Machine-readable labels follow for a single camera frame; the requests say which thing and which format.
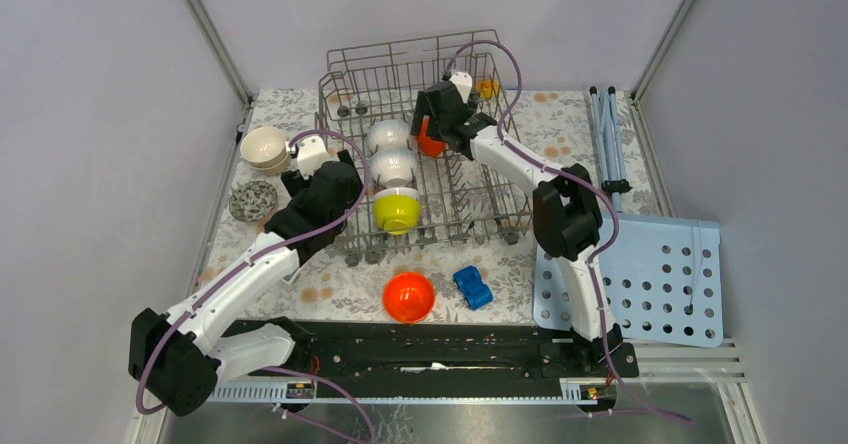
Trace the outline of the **orange bowl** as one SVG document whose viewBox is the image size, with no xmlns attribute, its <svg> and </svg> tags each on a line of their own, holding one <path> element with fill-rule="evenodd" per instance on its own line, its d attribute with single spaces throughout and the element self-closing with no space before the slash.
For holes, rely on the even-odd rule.
<svg viewBox="0 0 848 444">
<path fill-rule="evenodd" d="M 414 324 L 425 319 L 435 306 L 436 292 L 424 275 L 405 272 L 392 277 L 384 287 L 382 304 L 395 321 Z"/>
<path fill-rule="evenodd" d="M 419 131 L 418 135 L 416 136 L 418 148 L 423 155 L 431 157 L 431 158 L 438 158 L 439 156 L 441 156 L 444 153 L 447 145 L 442 141 L 432 139 L 427 134 L 428 127 L 429 127 L 429 117 L 424 116 L 423 119 L 422 119 L 420 131 Z"/>
</svg>

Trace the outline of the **pink patterned bowl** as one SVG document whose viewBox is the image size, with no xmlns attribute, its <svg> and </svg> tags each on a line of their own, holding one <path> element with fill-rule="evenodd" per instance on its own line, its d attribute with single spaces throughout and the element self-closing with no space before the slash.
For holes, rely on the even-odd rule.
<svg viewBox="0 0 848 444">
<path fill-rule="evenodd" d="M 230 195 L 228 210 L 240 222 L 256 222 L 270 215 L 277 207 L 275 187 L 266 181 L 250 181 L 240 185 Z"/>
</svg>

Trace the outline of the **plain beige bowl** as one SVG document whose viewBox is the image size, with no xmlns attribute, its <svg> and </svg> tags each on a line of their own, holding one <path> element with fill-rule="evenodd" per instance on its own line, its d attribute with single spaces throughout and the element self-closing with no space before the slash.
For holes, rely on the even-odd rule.
<svg viewBox="0 0 848 444">
<path fill-rule="evenodd" d="M 287 157 L 284 157 L 278 163 L 276 163 L 272 166 L 269 166 L 269 167 L 258 167 L 258 166 L 255 166 L 253 164 L 250 164 L 249 167 L 253 171 L 258 172 L 258 173 L 263 174 L 263 175 L 268 175 L 268 176 L 277 175 L 277 176 L 279 176 L 280 174 L 282 174 L 284 171 L 286 171 L 289 168 L 290 162 L 291 162 L 291 157 L 287 156 Z"/>
</svg>

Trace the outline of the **beige bowl with leaf pattern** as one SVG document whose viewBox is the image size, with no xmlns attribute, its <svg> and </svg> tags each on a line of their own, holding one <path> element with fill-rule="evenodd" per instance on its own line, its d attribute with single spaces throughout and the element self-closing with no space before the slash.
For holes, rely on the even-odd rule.
<svg viewBox="0 0 848 444">
<path fill-rule="evenodd" d="M 261 127 L 249 132 L 240 143 L 241 157 L 252 167 L 265 169 L 289 158 L 286 133 L 276 127 Z"/>
</svg>

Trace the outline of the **orange bowl front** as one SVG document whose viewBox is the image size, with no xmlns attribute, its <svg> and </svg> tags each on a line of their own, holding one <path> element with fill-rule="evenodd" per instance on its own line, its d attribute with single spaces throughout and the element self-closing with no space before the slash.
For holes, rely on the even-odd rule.
<svg viewBox="0 0 848 444">
<path fill-rule="evenodd" d="M 395 321 L 414 324 L 425 319 L 435 306 L 436 292 L 424 275 L 405 272 L 392 277 L 384 287 L 382 304 Z"/>
</svg>

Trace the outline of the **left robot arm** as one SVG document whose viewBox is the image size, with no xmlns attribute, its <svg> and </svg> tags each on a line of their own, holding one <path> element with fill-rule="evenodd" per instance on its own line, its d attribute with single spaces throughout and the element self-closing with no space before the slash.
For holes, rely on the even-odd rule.
<svg viewBox="0 0 848 444">
<path fill-rule="evenodd" d="M 347 151 L 312 175 L 289 172 L 289 203 L 277 211 L 236 261 L 163 313 L 146 308 L 130 327 L 128 372 L 137 383 L 137 411 L 168 409 L 185 416 L 219 384 L 269 366 L 296 375 L 309 365 L 307 344 L 276 324 L 225 333 L 269 287 L 293 277 L 332 244 L 364 196 L 364 177 Z"/>
</svg>

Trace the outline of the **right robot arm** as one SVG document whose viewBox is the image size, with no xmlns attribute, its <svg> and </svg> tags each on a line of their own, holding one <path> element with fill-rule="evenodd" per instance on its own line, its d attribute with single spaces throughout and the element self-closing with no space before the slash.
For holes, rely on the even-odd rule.
<svg viewBox="0 0 848 444">
<path fill-rule="evenodd" d="M 609 200 L 587 169 L 544 160 L 509 137 L 503 124 L 473 109 L 450 81 L 418 92 L 412 131 L 420 130 L 493 169 L 531 199 L 535 239 L 556 260 L 570 296 L 575 366 L 589 376 L 601 374 L 612 364 L 621 335 L 598 271 L 606 248 L 600 242 L 601 207 Z"/>
</svg>

